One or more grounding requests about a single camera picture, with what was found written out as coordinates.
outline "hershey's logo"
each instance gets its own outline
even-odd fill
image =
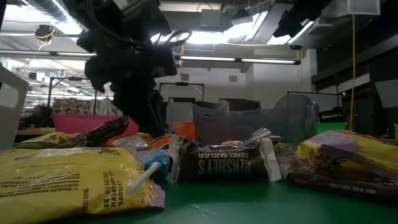
[[[231,152],[231,153],[205,153],[205,152],[201,152],[199,153],[199,158],[212,158],[212,159],[216,159],[216,158],[248,158],[248,154],[245,152]]]
[[[247,159],[199,159],[198,168],[199,174],[249,174],[251,165]]]

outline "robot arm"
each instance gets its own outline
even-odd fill
[[[141,131],[160,136],[164,133],[159,114],[163,98],[154,90],[154,79],[177,74],[171,48],[183,44],[192,33],[180,30],[164,44],[152,44],[153,35],[172,32],[158,0],[121,2],[126,3],[64,0],[70,14],[88,29],[77,44],[88,52],[96,52],[85,65],[85,75],[93,88],[104,92],[104,84],[110,82],[113,104],[130,116]],[[186,39],[170,42],[172,37],[185,32]]]

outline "lollipop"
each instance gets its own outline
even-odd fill
[[[165,150],[153,150],[150,154],[144,155],[141,162],[144,163],[146,171],[127,187],[126,193],[128,195],[134,194],[149,178],[154,180],[164,179],[169,173],[170,155]]]

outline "white lollipop stick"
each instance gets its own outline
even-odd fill
[[[136,190],[141,187],[141,185],[149,179],[149,177],[156,172],[158,169],[160,169],[162,165],[159,162],[154,162],[149,169],[147,169],[134,183],[130,184],[127,189],[126,193],[128,195],[132,195],[136,192]]]

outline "green tabletop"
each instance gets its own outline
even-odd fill
[[[162,184],[162,187],[166,191],[164,211],[124,212],[83,222],[398,223],[397,208],[301,189],[283,182],[241,185]]]

